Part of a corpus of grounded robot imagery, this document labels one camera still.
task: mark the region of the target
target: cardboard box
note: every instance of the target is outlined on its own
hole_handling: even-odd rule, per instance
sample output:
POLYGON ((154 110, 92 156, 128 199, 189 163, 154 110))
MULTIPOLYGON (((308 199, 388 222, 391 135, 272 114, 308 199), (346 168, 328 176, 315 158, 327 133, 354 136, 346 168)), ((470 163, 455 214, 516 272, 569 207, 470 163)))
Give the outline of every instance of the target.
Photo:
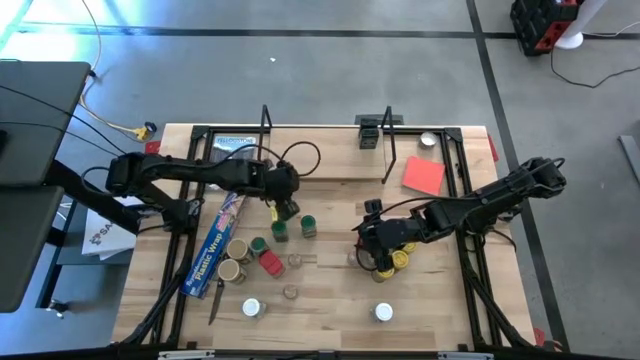
POLYGON ((235 193, 227 194, 191 271, 182 284, 180 291, 184 294, 200 299, 206 295, 209 282, 240 221, 240 213, 245 201, 244 196, 238 196, 235 193))

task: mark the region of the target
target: black cable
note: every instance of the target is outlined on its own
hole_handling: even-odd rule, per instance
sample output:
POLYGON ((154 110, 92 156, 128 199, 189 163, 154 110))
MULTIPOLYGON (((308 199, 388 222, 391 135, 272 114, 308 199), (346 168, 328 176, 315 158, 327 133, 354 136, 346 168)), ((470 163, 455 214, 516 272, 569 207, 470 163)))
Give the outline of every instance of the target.
POLYGON ((87 180, 85 180, 85 176, 87 176, 88 173, 94 171, 94 170, 105 170, 105 171, 109 171, 108 167, 104 167, 104 166, 92 166, 90 168, 88 168, 87 170, 85 170, 82 175, 80 175, 80 182, 82 183, 82 186, 84 187, 85 190, 87 190, 90 193, 94 193, 96 195, 100 195, 100 196, 108 196, 108 197, 114 197, 112 194, 106 193, 106 192, 102 192, 102 191, 97 191, 94 190, 92 188, 89 187, 89 185, 87 185, 87 180))
POLYGON ((69 135, 71 135, 71 136, 73 136, 73 137, 75 137, 75 138, 77 138, 79 140, 82 140, 82 141, 86 142, 87 144, 91 144, 91 145, 97 147, 98 149, 100 149, 100 150, 102 150, 102 151, 104 151, 104 152, 106 152, 108 154, 111 154, 111 155, 113 155, 115 157, 118 156, 118 154, 116 154, 116 153, 114 153, 112 151, 109 151, 109 150, 103 148, 102 146, 100 146, 100 145, 98 145, 98 144, 96 144, 94 142, 91 142, 91 141, 89 141, 89 140, 87 140, 87 139, 85 139, 85 138, 83 138, 83 137, 81 137, 79 135, 76 135, 76 134, 74 134, 72 132, 69 132, 69 131, 66 131, 66 130, 62 130, 62 129, 60 129, 58 127, 55 127, 55 126, 45 125, 45 124, 36 124, 36 123, 21 123, 21 122, 15 122, 15 121, 0 121, 0 124, 30 125, 30 126, 40 126, 40 127, 44 127, 44 128, 55 129, 55 130, 58 130, 58 131, 62 131, 65 134, 69 134, 69 135))
POLYGON ((145 232, 145 231, 149 231, 149 230, 153 230, 153 229, 159 229, 164 227, 164 224, 160 224, 160 225, 153 225, 153 226, 149 226, 143 229, 138 230, 138 233, 136 235, 140 235, 141 233, 145 232))
POLYGON ((553 66, 553 53, 554 53, 554 52, 555 52, 555 51, 553 51, 553 50, 551 51, 551 71, 552 71, 552 72, 553 72, 557 77, 559 77, 560 79, 564 80, 566 83, 569 83, 569 84, 571 84, 571 85, 575 85, 575 86, 585 87, 585 88, 588 88, 588 89, 595 89, 595 88, 597 88, 598 86, 600 86, 600 85, 604 84, 604 83, 605 83, 605 81, 607 81, 607 80, 609 80, 609 79, 611 79, 611 78, 614 78, 614 77, 616 77, 616 76, 620 76, 620 75, 623 75, 623 74, 626 74, 626 73, 630 73, 630 72, 634 72, 634 71, 640 70, 640 66, 637 66, 637 67, 634 67, 634 68, 631 68, 631 69, 626 69, 626 70, 618 71, 618 72, 616 72, 616 73, 613 73, 613 74, 609 74, 609 75, 607 75, 604 79, 600 80, 600 81, 599 81, 598 83, 596 83, 595 85, 590 85, 590 84, 580 83, 580 82, 576 82, 576 81, 571 81, 571 80, 567 79, 566 77, 564 77, 564 76, 560 75, 560 74, 556 71, 555 67, 553 66))
POLYGON ((6 86, 4 86, 4 85, 0 85, 0 89, 5 89, 5 90, 8 90, 8 91, 11 91, 12 93, 15 93, 15 94, 18 94, 18 95, 22 95, 22 96, 24 96, 24 97, 27 97, 27 98, 29 98, 29 99, 33 100, 33 101, 37 101, 37 102, 39 102, 39 103, 41 103, 41 104, 43 104, 43 105, 46 105, 46 106, 48 106, 48 107, 50 107, 50 108, 56 109, 56 110, 58 110, 58 111, 60 111, 60 112, 62 112, 62 113, 64 113, 64 114, 66 114, 66 115, 68 115, 68 116, 73 117, 74 119, 77 119, 77 120, 78 120, 78 121, 80 121, 81 123, 83 123, 83 124, 85 124, 86 126, 88 126, 88 127, 89 127, 91 130, 93 130, 96 134, 100 135, 100 137, 102 137, 102 138, 104 139, 104 141, 108 142, 108 143, 109 143, 111 146, 113 146, 116 150, 118 150, 118 151, 120 151, 121 153, 125 154, 125 151, 124 151, 124 150, 120 149, 118 146, 116 146, 116 144, 114 144, 113 142, 111 142, 111 140, 107 139, 107 137, 106 137, 106 136, 104 136, 100 131, 98 131, 98 129, 94 128, 93 126, 91 126, 91 124, 89 124, 88 122, 86 122, 86 121, 82 120, 81 118, 77 117, 76 115, 73 115, 72 113, 70 113, 70 112, 68 112, 68 111, 66 111, 66 110, 64 110, 64 109, 61 109, 61 108, 59 108, 59 107, 57 107, 57 106, 55 106, 55 105, 49 104, 48 102, 46 102, 46 101, 44 101, 44 100, 40 100, 40 99, 38 99, 38 98, 36 98, 36 97, 34 97, 34 96, 31 96, 31 95, 29 95, 29 94, 25 94, 25 93, 23 93, 22 91, 15 90, 15 89, 12 89, 12 88, 10 88, 10 87, 6 87, 6 86))
POLYGON ((309 146, 313 147, 314 149, 316 149, 316 153, 318 153, 318 161, 316 161, 316 165, 311 170, 307 171, 306 173, 298 174, 298 176, 300 176, 300 177, 309 176, 309 175, 313 174, 314 171, 316 171, 318 166, 320 166, 320 160, 322 160, 322 155, 320 155, 320 149, 318 148, 318 145, 312 143, 311 141, 297 141, 297 142, 294 142, 293 144, 289 145, 289 147, 284 150, 284 152, 282 153, 282 158, 284 159, 284 157, 287 156, 287 153, 289 152, 289 150, 293 149, 294 147, 296 147, 298 145, 309 145, 309 146))
POLYGON ((502 236, 503 238, 507 239, 511 243, 511 245, 513 245, 513 250, 518 251, 518 245, 516 245, 516 242, 513 241, 513 239, 509 235, 503 233, 502 231, 496 230, 494 228, 489 229, 489 231, 492 232, 492 233, 498 234, 498 235, 502 236))
MULTIPOLYGON (((213 168, 215 168, 217 166, 220 166, 225 161, 231 159, 231 157, 233 155, 235 155, 236 153, 238 153, 239 151, 241 151, 243 149, 246 149, 246 148, 252 148, 252 147, 261 148, 262 150, 268 151, 271 154, 273 154, 273 156, 275 156, 278 160, 282 160, 282 157, 280 155, 278 155, 276 152, 274 152, 273 150, 269 149, 266 146, 262 146, 262 145, 258 145, 258 144, 247 144, 247 145, 240 146, 239 148, 233 150, 232 152, 227 154, 227 156, 222 158, 222 160, 220 160, 218 162, 215 162, 215 163, 204 164, 204 165, 190 165, 190 164, 174 164, 174 163, 172 163, 171 166, 172 167, 182 167, 182 168, 187 168, 187 169, 213 169, 213 168)), ((166 165, 166 164, 149 165, 147 167, 144 167, 144 168, 140 169, 140 173, 144 173, 145 171, 149 171, 149 170, 151 170, 153 168, 161 167, 161 166, 164 166, 164 165, 166 165)))

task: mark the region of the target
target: white object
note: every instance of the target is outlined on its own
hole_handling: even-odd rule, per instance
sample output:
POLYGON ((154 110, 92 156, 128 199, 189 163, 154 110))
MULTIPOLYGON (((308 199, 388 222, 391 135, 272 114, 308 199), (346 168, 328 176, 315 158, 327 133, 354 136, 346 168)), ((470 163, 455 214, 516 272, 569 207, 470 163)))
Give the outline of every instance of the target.
POLYGON ((258 299, 249 298, 242 304, 242 312, 248 317, 258 318, 264 314, 267 305, 258 301, 258 299))
POLYGON ((376 321, 389 321, 393 317, 393 308, 387 303, 380 303, 373 309, 373 316, 376 321))
POLYGON ((420 135, 420 144, 423 147, 433 147, 436 143, 438 142, 438 138, 436 137, 436 135, 432 132, 423 132, 422 135, 420 135))
POLYGON ((582 45, 584 41, 582 30, 584 30, 585 26, 587 26, 589 21, 593 19, 606 2, 607 0, 586 0, 584 4, 580 6, 578 18, 569 26, 567 31, 562 34, 560 39, 558 39, 555 47, 570 50, 582 45))
MULTIPOLYGON (((116 200, 123 205, 142 203, 135 197, 116 198, 116 200)), ((113 224, 95 211, 87 210, 82 255, 101 255, 100 260, 104 260, 121 251, 133 249, 135 245, 136 236, 134 234, 113 224)))

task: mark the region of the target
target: wooden table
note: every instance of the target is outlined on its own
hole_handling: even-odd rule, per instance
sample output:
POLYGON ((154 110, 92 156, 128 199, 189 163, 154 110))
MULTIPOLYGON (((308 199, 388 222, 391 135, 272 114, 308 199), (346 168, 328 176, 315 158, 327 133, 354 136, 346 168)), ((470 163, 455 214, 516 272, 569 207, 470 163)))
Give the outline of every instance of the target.
MULTIPOLYGON (((186 157, 192 126, 168 124, 160 153, 186 157)), ((462 127, 462 133, 473 188, 495 181, 496 169, 486 129, 462 127)), ((423 150, 417 146, 416 136, 397 135, 398 160, 387 184, 382 185, 379 179, 391 161, 388 136, 384 136, 384 144, 378 144, 378 150, 370 152, 357 150, 356 138, 354 126, 274 128, 269 136, 265 136, 265 146, 278 152, 294 141, 314 141, 322 151, 322 165, 316 176, 305 178, 300 190, 294 194, 301 213, 288 223, 288 243, 273 241, 269 230, 270 213, 258 199, 249 199, 245 204, 234 237, 251 240, 263 236, 285 264, 286 257, 292 253, 301 254, 304 264, 300 269, 287 269, 278 280, 270 278, 256 262, 249 264, 249 276, 244 284, 227 284, 217 318, 211 326, 207 323, 215 285, 204 300, 188 298, 180 339, 182 345, 197 341, 199 348, 215 349, 429 351, 455 350, 460 343, 471 344, 453 236, 428 245, 420 244, 411 254, 409 267, 382 284, 373 282, 368 272, 347 265, 347 253, 356 241, 356 235, 350 229, 362 221, 363 202, 380 198, 386 207, 421 196, 400 185, 408 156, 443 162, 441 149, 437 146, 423 150), (305 240, 300 235, 299 218, 304 214, 311 214, 317 220, 315 240, 305 240), (287 300, 282 296, 286 284, 298 287, 297 299, 287 300), (242 314, 241 305, 247 297, 257 297, 268 304, 264 318, 254 321, 242 314), (377 324, 371 320, 369 310, 378 302, 393 306, 392 321, 377 324)), ((453 145, 451 148, 452 161, 457 163, 453 145)), ((299 150, 296 151, 298 155, 287 155, 287 158, 291 156, 289 160, 298 171, 305 172, 316 158, 310 149, 308 156, 305 155, 307 150, 302 147, 299 150)), ((458 193, 462 193, 459 178, 458 182, 458 193)), ((158 181, 157 185, 177 197, 179 182, 158 181)), ((448 194, 446 180, 441 194, 448 194)), ((196 253, 223 196, 220 192, 205 194, 196 253)), ((389 215, 407 216, 410 205, 399 207, 389 215)), ((504 224, 498 224, 497 228, 509 232, 504 224)), ((114 341, 131 333, 156 300, 168 243, 169 235, 161 230, 145 232, 138 237, 113 332, 114 341)), ((533 342, 533 329, 513 247, 491 233, 487 236, 485 252, 496 302, 523 337, 533 342)), ((169 332, 174 301, 175 296, 167 307, 164 336, 169 332)), ((478 304, 482 332, 489 341, 486 312, 479 300, 478 304)))

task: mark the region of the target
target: black floor line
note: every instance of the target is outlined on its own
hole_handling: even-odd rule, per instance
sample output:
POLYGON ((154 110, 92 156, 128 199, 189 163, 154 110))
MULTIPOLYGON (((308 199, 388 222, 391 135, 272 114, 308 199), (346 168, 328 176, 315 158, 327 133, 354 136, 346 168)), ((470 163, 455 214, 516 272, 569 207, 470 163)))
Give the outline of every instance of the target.
MULTIPOLYGON (((496 117, 498 132, 502 139, 502 147, 504 148, 505 156, 507 158, 507 165, 510 170, 514 170, 520 165, 520 163, 516 154, 513 138, 511 137, 511 131, 509 130, 509 123, 507 122, 507 116, 504 112, 500 92, 498 91, 498 84, 496 83, 493 68, 491 67, 491 59, 489 58, 489 51, 487 50, 486 39, 482 32, 482 25, 480 23, 480 18, 478 17, 475 0, 467 0, 467 7, 469 9, 469 16, 471 17, 471 25, 473 26, 474 32, 481 34, 481 36, 476 37, 480 63, 482 65, 482 71, 484 72, 484 78, 487 82, 487 89, 489 90, 491 105, 493 106, 493 112, 496 117)), ((531 251, 531 257, 533 258, 536 277, 538 278, 538 285, 540 286, 540 293, 542 294, 542 302, 547 314, 547 321, 551 328, 551 335, 554 340, 563 344, 566 351, 569 351, 569 342, 567 340, 564 324, 562 323, 562 317, 560 315, 560 308, 558 307, 555 291, 553 290, 551 275, 549 274, 549 268, 547 267, 547 262, 542 250, 542 243, 540 242, 538 228, 536 227, 536 223, 533 218, 533 211, 531 210, 531 205, 528 201, 523 203, 521 216, 527 242, 529 243, 529 250, 531 251)))
MULTIPOLYGON (((404 30, 286 30, 286 29, 187 29, 147 26, 99 25, 105 36, 191 36, 191 37, 346 37, 346 38, 421 38, 421 39, 474 39, 478 32, 470 31, 404 31, 404 30)), ((22 34, 67 33, 96 35, 93 25, 23 22, 17 29, 22 34)), ((512 32, 482 32, 485 39, 516 39, 512 32)), ((640 33, 620 34, 614 38, 585 35, 589 40, 640 40, 640 33)))

